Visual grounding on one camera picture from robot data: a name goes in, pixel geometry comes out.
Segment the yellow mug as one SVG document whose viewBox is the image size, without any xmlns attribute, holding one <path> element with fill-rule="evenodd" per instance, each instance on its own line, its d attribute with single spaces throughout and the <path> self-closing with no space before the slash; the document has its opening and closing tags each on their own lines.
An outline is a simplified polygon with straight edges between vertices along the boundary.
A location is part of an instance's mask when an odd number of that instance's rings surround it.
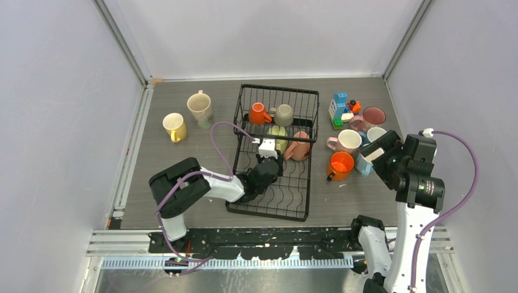
<svg viewBox="0 0 518 293">
<path fill-rule="evenodd" d="M 162 120 L 162 126 L 167 131 L 173 143 L 184 140 L 187 136 L 187 127 L 184 118 L 179 113 L 166 115 Z"/>
</svg>

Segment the blue mug front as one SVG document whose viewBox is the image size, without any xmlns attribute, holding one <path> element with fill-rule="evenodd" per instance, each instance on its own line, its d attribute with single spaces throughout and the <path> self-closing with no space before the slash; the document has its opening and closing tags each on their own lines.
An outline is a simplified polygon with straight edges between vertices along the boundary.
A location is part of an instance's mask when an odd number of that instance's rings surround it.
<svg viewBox="0 0 518 293">
<path fill-rule="evenodd" d="M 360 146 L 368 145 L 372 142 L 374 142 L 376 139 L 382 137 L 387 131 L 384 128 L 380 127 L 373 127 L 369 129 L 367 132 L 358 131 L 358 134 L 362 138 L 362 143 Z"/>
</svg>

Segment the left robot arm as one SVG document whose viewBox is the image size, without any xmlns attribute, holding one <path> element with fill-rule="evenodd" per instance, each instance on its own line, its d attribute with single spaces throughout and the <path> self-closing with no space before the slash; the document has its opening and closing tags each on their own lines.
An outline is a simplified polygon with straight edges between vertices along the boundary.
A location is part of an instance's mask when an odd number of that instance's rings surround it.
<svg viewBox="0 0 518 293">
<path fill-rule="evenodd" d="M 157 204 L 155 213 L 165 231 L 164 245 L 174 253 L 186 248 L 184 212 L 201 198 L 247 203 L 265 193 L 281 174 L 282 164 L 275 159 L 260 159 L 245 172 L 225 176 L 207 170 L 196 158 L 189 157 L 153 175 L 148 185 Z"/>
</svg>

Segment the cream floral tall mug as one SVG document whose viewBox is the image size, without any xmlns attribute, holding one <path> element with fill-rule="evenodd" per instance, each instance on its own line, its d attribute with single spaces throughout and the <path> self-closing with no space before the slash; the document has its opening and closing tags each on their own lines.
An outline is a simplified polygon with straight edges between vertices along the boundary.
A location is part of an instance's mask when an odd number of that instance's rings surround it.
<svg viewBox="0 0 518 293">
<path fill-rule="evenodd" d="M 212 127 L 214 117 L 211 98 L 204 93 L 203 90 L 199 90 L 197 93 L 191 95 L 186 105 L 200 128 L 210 129 Z"/>
</svg>

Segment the pink faceted mug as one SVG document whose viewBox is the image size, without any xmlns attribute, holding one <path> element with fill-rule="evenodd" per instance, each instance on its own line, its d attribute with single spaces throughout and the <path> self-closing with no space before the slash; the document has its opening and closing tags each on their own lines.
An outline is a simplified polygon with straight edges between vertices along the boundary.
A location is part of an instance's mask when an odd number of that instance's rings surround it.
<svg viewBox="0 0 518 293">
<path fill-rule="evenodd" d="M 352 129 L 342 130 L 337 137 L 327 139 L 327 147 L 334 152 L 344 151 L 354 154 L 362 144 L 361 135 Z"/>
</svg>

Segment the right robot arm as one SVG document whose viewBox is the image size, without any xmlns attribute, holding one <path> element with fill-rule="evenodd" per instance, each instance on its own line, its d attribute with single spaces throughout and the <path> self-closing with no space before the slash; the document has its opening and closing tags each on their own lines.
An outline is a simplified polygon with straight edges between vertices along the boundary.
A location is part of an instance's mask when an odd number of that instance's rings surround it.
<svg viewBox="0 0 518 293">
<path fill-rule="evenodd" d="M 430 233 L 443 208 L 445 184 L 431 175 L 437 151 L 433 130 L 427 128 L 402 139 L 394 130 L 359 148 L 357 154 L 376 155 L 373 169 L 396 192 L 398 214 L 395 246 L 389 251 L 385 226 L 379 219 L 358 215 L 351 223 L 349 244 L 363 250 L 367 261 L 364 292 L 425 292 L 428 258 L 419 256 L 429 248 Z"/>
</svg>

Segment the pink round mug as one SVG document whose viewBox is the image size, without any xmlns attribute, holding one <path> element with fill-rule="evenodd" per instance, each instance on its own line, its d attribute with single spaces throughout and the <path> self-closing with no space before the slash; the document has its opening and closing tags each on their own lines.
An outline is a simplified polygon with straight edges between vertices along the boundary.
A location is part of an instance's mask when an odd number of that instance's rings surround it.
<svg viewBox="0 0 518 293">
<path fill-rule="evenodd" d="M 385 112 L 378 107 L 368 107 L 361 115 L 356 115 L 349 121 L 350 128 L 355 131 L 367 132 L 386 121 Z"/>
</svg>

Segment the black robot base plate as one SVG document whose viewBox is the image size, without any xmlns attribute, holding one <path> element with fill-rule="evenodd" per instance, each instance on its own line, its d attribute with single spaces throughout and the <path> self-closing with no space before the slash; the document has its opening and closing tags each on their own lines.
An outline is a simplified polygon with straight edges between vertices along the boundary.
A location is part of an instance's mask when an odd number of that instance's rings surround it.
<svg viewBox="0 0 518 293">
<path fill-rule="evenodd" d="M 178 253 L 194 259 L 245 260 L 339 259 L 344 253 L 363 252 L 348 227 L 193 228 L 172 241 Z"/>
</svg>

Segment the orange mug front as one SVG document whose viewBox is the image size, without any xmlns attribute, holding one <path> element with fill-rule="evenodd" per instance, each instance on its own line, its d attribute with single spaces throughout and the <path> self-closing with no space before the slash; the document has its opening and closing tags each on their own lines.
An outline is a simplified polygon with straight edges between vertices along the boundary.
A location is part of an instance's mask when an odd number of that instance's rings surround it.
<svg viewBox="0 0 518 293">
<path fill-rule="evenodd" d="M 327 181 L 343 181 L 354 168 L 353 157 L 344 151 L 335 152 L 331 155 L 326 168 Z"/>
</svg>

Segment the light blue mug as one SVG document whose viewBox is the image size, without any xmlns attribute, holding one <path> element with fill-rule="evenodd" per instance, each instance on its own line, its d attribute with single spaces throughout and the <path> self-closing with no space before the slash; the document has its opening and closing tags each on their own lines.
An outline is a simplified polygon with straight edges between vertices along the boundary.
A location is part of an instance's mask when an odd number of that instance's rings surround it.
<svg viewBox="0 0 518 293">
<path fill-rule="evenodd" d="M 368 176 L 373 171 L 373 158 L 371 154 L 369 156 L 364 156 L 361 153 L 358 153 L 355 160 L 355 169 L 362 175 Z"/>
</svg>

